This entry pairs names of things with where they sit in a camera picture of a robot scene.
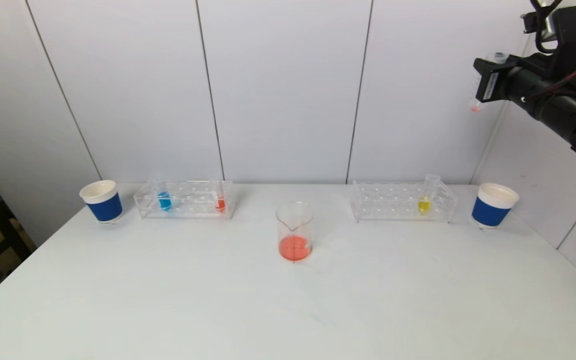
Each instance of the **white cup rim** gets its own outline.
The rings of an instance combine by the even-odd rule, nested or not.
[[[79,192],[79,196],[83,199],[98,199],[107,195],[109,192],[116,189],[117,183],[114,180],[100,180],[86,185]]]
[[[486,191],[486,189],[498,189],[499,191],[503,191],[506,192],[508,194],[510,194],[514,199],[512,199],[512,201],[507,201],[506,199],[501,199],[498,198],[497,196],[495,196],[494,194],[489,193],[488,191]],[[486,193],[488,196],[490,196],[491,198],[494,198],[498,201],[503,201],[505,203],[517,203],[519,201],[519,194],[516,193],[516,191],[514,191],[513,189],[510,189],[507,186],[503,186],[501,184],[496,184],[496,183],[492,183],[492,182],[484,182],[483,184],[479,185],[479,189],[481,189],[481,191],[483,191],[484,193]]]

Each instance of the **orange liquid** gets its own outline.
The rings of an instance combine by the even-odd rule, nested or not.
[[[292,262],[305,259],[311,250],[308,240],[303,236],[288,235],[279,241],[279,253]]]
[[[223,198],[223,196],[219,196],[219,198],[217,198],[216,208],[221,213],[224,213],[226,211],[226,200]]]

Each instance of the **yellow liquid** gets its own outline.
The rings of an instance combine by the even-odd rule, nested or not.
[[[421,215],[428,214],[431,206],[432,203],[430,203],[430,199],[427,196],[421,196],[421,198],[419,198],[417,207],[419,208],[419,213],[421,213]]]

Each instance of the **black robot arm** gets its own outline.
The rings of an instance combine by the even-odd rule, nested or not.
[[[537,32],[538,44],[547,41],[542,38],[546,36],[542,27],[550,22],[554,34],[548,36],[554,36],[557,48],[549,51],[551,55],[510,55],[503,64],[475,59],[474,68],[481,75],[476,98],[484,103],[512,101],[556,132],[576,152],[576,6],[554,11],[535,7],[534,13],[522,18],[526,33]]]

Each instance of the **cable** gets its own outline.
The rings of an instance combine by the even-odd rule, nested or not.
[[[556,89],[559,89],[560,87],[562,87],[564,84],[568,83],[575,76],[576,76],[576,70],[572,71],[569,75],[567,75],[563,79],[555,82],[554,84],[546,87],[545,89],[542,89],[542,91],[539,91],[539,92],[535,93],[534,95],[530,95],[530,96],[526,97],[526,100],[531,100],[534,98],[538,98],[539,96],[548,95],[548,93],[555,91]]]
[[[541,43],[541,34],[546,19],[560,3],[561,0],[554,0],[551,5],[542,7],[537,0],[530,0],[530,4],[532,4],[535,14],[537,14],[537,34],[534,38],[534,44],[537,47],[537,50],[544,54],[552,54],[556,50],[556,48],[549,49],[543,47]]]

